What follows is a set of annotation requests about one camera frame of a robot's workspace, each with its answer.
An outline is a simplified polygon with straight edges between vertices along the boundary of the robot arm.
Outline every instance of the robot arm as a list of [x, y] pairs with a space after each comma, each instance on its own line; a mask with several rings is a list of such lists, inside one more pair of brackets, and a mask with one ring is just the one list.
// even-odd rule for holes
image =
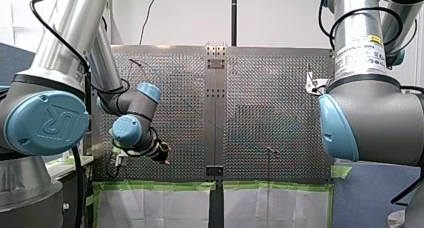
[[[401, 35], [391, 44], [384, 46], [386, 52], [387, 66], [399, 65], [402, 63], [405, 52], [402, 49], [409, 30], [414, 25], [414, 21], [418, 16], [423, 0], [391, 0], [389, 9], [395, 11], [402, 19], [403, 31]], [[394, 37], [399, 29], [396, 19], [391, 15], [386, 15], [383, 19], [383, 39], [390, 40]]]
[[141, 83], [136, 91], [128, 91], [113, 58], [112, 50], [103, 26], [99, 26], [90, 54], [93, 81], [97, 87], [97, 108], [111, 115], [120, 116], [113, 124], [112, 136], [115, 147], [130, 156], [148, 156], [164, 163], [169, 148], [150, 127], [160, 90], [148, 83]]
[[[379, 0], [327, 1], [338, 20], [355, 9], [378, 7]], [[392, 0], [389, 7], [405, 30], [391, 44], [383, 40], [392, 39], [399, 25], [386, 15], [382, 26], [377, 10], [353, 13], [336, 27], [334, 79], [320, 97], [322, 140], [331, 156], [423, 165], [423, 95], [402, 94], [387, 75], [385, 58], [402, 45], [421, 6], [422, 0]]]
[[7, 96], [0, 96], [0, 153], [54, 155], [82, 139], [89, 121], [83, 103], [88, 66], [81, 64], [90, 56], [98, 107], [120, 116], [112, 127], [115, 145], [133, 155], [167, 159], [168, 150], [150, 128], [160, 90], [147, 83], [135, 92], [122, 86], [100, 26], [106, 2], [57, 0], [49, 27], [75, 51], [45, 32], [30, 69], [16, 74]]

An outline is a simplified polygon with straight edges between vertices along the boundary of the pegboard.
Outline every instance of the pegboard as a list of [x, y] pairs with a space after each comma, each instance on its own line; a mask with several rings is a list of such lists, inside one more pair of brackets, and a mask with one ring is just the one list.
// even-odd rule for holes
[[[146, 157], [128, 158], [118, 178], [158, 181], [203, 181], [204, 162], [204, 48], [203, 47], [138, 47], [113, 48], [122, 78], [135, 90], [137, 84], [149, 82], [160, 87], [161, 101], [152, 126], [172, 151], [170, 165], [160, 165]], [[133, 59], [142, 68], [129, 61]], [[100, 157], [96, 159], [94, 178], [107, 179], [108, 154], [112, 149], [109, 129], [116, 116], [101, 116]]]
[[[321, 144], [318, 98], [305, 92], [308, 69], [316, 78], [332, 70], [328, 50], [228, 47], [219, 56], [225, 66], [216, 70], [208, 68], [213, 56], [207, 47], [116, 46], [113, 51], [131, 89], [150, 82], [162, 90], [153, 126], [172, 148], [170, 165], [129, 158], [118, 178], [204, 181], [206, 166], [218, 165], [225, 180], [329, 182], [332, 160]], [[94, 176], [105, 180], [116, 117], [95, 111], [93, 116], [98, 117], [93, 129], [99, 130], [93, 140], [101, 151]], [[267, 147], [279, 150], [280, 158]]]
[[329, 182], [318, 98], [305, 83], [308, 70], [329, 77], [331, 52], [228, 48], [227, 61], [224, 179]]

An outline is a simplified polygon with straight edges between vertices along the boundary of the metal frame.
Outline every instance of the metal frame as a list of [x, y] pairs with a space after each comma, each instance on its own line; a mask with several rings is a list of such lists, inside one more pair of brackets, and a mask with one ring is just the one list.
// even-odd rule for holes
[[[176, 170], [174, 170], [174, 177], [160, 177], [157, 175], [156, 177], [137, 177], [132, 175], [122, 174], [118, 177], [118, 179], [124, 178], [134, 178], [134, 179], [145, 179], [145, 180], [157, 180], [157, 181], [168, 181], [168, 182], [192, 182], [192, 181], [218, 181], [221, 184], [221, 181], [230, 176], [227, 176], [226, 173], [226, 158], [225, 158], [225, 132], [227, 132], [226, 122], [227, 122], [227, 102], [228, 102], [228, 67], [229, 60], [231, 57], [237, 55], [246, 55], [246, 56], [279, 56], [279, 57], [307, 57], [314, 60], [314, 57], [320, 57], [320, 59], [324, 59], [327, 62], [327, 71], [316, 72], [317, 75], [314, 74], [314, 77], [319, 78], [328, 78], [332, 74], [332, 70], [334, 67], [332, 60], [332, 53], [329, 50], [324, 49], [295, 49], [295, 48], [236, 48], [236, 47], [225, 47], [225, 46], [112, 46], [113, 52], [115, 54], [115, 59], [117, 59], [118, 67], [120, 67], [120, 55], [128, 55], [128, 56], [155, 56], [161, 55], [163, 60], [161, 62], [166, 63], [166, 55], [170, 56], [184, 56], [190, 57], [191, 55], [195, 55], [196, 59], [202, 59], [203, 71], [199, 70], [199, 72], [204, 72], [204, 84], [203, 84], [203, 113], [199, 114], [204, 119], [204, 140], [203, 144], [199, 144], [199, 152], [203, 152], [203, 161], [200, 161], [203, 164], [202, 174], [196, 173], [197, 175], [193, 177], [181, 177], [177, 175]], [[120, 67], [121, 76], [126, 78], [125, 75], [122, 74], [123, 67]], [[302, 87], [305, 85], [306, 81], [306, 69], [305, 72], [299, 71], [302, 75], [305, 75], [305, 79], [302, 80], [302, 83], [299, 84]], [[95, 156], [95, 179], [96, 180], [109, 180], [101, 169], [104, 168], [104, 161], [107, 159], [107, 151], [110, 150], [109, 147], [104, 147], [104, 145], [109, 146], [102, 140], [100, 130], [96, 129], [101, 125], [102, 116], [97, 111], [97, 109], [93, 109], [93, 155]], [[147, 158], [138, 158], [140, 162], [146, 162], [150, 164], [150, 161]], [[297, 183], [329, 183], [331, 182], [331, 171], [330, 167], [333, 163], [333, 160], [326, 157], [325, 161], [323, 161], [323, 166], [325, 167], [325, 177], [316, 177], [314, 179], [287, 179], [278, 176], [267, 177], [267, 170], [263, 170], [262, 177], [251, 176], [251, 178], [241, 178], [237, 180], [254, 180], [260, 179], [265, 180], [270, 178], [271, 180], [276, 181], [286, 181], [286, 182], [297, 182]], [[272, 161], [272, 165], [278, 164], [278, 161]], [[131, 167], [132, 162], [128, 162], [128, 167], [126, 168], [131, 173], [131, 169], [140, 169], [140, 166]], [[165, 167], [156, 167], [154, 172], [159, 174], [159, 171], [163, 169], [163, 172], [170, 172], [170, 168]], [[219, 171], [223, 169], [225, 175], [220, 175]]]

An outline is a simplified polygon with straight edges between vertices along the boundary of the blue cap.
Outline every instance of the blue cap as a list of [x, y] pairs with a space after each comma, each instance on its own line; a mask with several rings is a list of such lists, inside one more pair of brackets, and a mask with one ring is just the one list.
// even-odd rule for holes
[[81, 141], [88, 128], [85, 105], [64, 91], [37, 93], [18, 104], [4, 124], [11, 148], [25, 155], [55, 155]]
[[342, 109], [331, 95], [319, 98], [321, 136], [324, 149], [332, 157], [358, 161], [355, 136]]
[[141, 83], [141, 84], [138, 84], [137, 90], [145, 94], [146, 96], [148, 96], [154, 102], [159, 103], [161, 92], [157, 86], [152, 85], [150, 83]]
[[136, 145], [141, 137], [140, 121], [132, 115], [119, 117], [112, 126], [112, 136], [124, 146]]
[[396, 57], [395, 62], [393, 63], [394, 66], [401, 65], [403, 61], [405, 60], [405, 50], [401, 50], [399, 54]]

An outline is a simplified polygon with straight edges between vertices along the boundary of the end effector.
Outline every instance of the end effector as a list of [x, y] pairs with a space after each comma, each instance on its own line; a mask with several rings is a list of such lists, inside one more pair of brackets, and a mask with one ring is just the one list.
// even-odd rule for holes
[[101, 96], [102, 94], [99, 94], [97, 100], [99, 109], [109, 114], [125, 114], [113, 123], [113, 145], [122, 149], [128, 156], [147, 156], [159, 163], [166, 163], [169, 147], [150, 126], [160, 101], [159, 88], [149, 83], [141, 83], [135, 92], [109, 97], [109, 104], [105, 103], [107, 98], [100, 98]]

